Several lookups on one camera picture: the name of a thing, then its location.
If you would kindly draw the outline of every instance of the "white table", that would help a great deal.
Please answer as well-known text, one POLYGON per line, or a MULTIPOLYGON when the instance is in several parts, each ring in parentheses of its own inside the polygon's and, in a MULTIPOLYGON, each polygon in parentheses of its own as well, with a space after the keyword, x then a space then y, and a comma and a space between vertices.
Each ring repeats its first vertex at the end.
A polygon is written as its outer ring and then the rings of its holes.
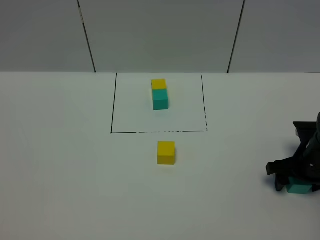
POLYGON ((115 73, 0 73, 0 239, 319 239, 320 195, 275 192, 265 167, 316 120, 320 75, 202 78, 208 131, 111 134, 115 73), (166 140, 174 166, 157 165, 166 140))

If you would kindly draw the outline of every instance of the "cube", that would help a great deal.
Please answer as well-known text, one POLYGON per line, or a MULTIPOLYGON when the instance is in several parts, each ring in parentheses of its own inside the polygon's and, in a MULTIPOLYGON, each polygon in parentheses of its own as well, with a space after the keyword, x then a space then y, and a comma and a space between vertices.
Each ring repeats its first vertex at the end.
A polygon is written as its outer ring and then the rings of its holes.
POLYGON ((167 89, 152 90, 153 110, 164 110, 169 108, 167 89))
POLYGON ((175 157, 174 141, 158 141, 157 162, 159 165, 174 165, 175 157))
POLYGON ((307 194, 311 188, 312 183, 289 177, 290 184, 286 185, 286 190, 289 194, 307 194))
POLYGON ((157 89, 167 89, 166 80, 165 79, 152 79, 151 80, 152 90, 157 89))

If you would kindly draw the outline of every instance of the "black rectangle outline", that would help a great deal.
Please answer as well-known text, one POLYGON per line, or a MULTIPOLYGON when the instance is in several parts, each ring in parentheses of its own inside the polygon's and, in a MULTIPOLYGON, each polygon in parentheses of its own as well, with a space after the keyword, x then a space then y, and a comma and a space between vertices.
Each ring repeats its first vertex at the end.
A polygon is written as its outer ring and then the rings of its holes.
MULTIPOLYGON (((201 85, 202 85, 202 98, 203 98, 203 108, 204 108, 204 117, 205 117, 205 126, 206 131, 208 132, 208 124, 207 124, 207 113, 206 113, 206 105, 205 105, 205 93, 204 93, 204 80, 201 75, 201 85)), ((118 73, 115 74, 115 83, 114 83, 114 97, 113 97, 113 108, 112 108, 112 120, 111 120, 111 132, 110 134, 149 134, 149 133, 201 133, 205 132, 204 130, 193 130, 193 131, 127 131, 127 132, 112 132, 114 126, 114 115, 115 115, 115 103, 116 103, 116 93, 117 93, 117 79, 118 73)))

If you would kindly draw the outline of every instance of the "teal cube in gripper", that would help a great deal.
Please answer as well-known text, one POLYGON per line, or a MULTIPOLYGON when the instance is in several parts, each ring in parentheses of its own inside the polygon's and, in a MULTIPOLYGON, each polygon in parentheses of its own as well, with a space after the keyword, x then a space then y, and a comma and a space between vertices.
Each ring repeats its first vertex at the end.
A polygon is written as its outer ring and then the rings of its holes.
POLYGON ((168 109, 168 92, 167 89, 152 90, 153 110, 168 109))
POLYGON ((290 184, 286 185, 289 194, 307 194, 312 188, 312 183, 289 177, 290 184))

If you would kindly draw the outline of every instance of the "gray wall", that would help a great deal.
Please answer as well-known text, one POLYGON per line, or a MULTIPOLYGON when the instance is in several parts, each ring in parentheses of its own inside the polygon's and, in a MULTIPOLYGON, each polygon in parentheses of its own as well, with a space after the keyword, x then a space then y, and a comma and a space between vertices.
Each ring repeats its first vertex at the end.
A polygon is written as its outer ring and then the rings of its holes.
POLYGON ((320 72, 319 0, 247 0, 230 72, 320 72))
POLYGON ((93 72, 77 0, 1 0, 0 71, 93 72))
MULTIPOLYGON (((80 0, 97 72, 218 72, 243 0, 80 0)), ((231 73, 320 72, 320 1, 246 0, 231 73)), ((0 71, 93 72, 77 0, 2 0, 0 71)))
POLYGON ((226 73, 243 0, 80 0, 97 72, 226 73))

